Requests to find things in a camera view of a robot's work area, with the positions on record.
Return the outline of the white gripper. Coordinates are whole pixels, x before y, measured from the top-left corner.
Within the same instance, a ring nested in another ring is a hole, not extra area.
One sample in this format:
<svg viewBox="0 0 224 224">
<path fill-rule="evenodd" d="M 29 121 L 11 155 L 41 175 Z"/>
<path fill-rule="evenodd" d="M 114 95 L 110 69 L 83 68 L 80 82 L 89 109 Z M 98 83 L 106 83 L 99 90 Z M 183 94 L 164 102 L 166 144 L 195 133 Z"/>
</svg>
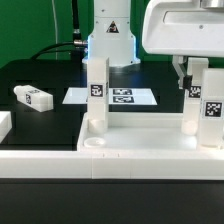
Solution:
<svg viewBox="0 0 224 224">
<path fill-rule="evenodd" d="M 174 55 L 179 88 L 189 90 L 186 56 L 224 57 L 224 4 L 206 0 L 150 0 L 145 11 L 142 46 L 149 54 Z"/>
</svg>

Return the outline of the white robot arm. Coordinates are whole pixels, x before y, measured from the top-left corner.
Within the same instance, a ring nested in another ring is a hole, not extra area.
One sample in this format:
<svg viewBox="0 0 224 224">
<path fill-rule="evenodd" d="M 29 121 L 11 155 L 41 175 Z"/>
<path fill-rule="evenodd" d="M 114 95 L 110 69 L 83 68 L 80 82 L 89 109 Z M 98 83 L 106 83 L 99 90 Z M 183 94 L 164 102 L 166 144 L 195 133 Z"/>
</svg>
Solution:
<svg viewBox="0 0 224 224">
<path fill-rule="evenodd" d="M 119 68 L 140 62 L 130 14 L 131 0 L 94 0 L 89 59 L 106 57 Z M 149 54 L 171 55 L 179 86 L 188 89 L 191 78 L 183 68 L 187 57 L 224 57 L 224 0 L 150 0 L 141 44 Z"/>
</svg>

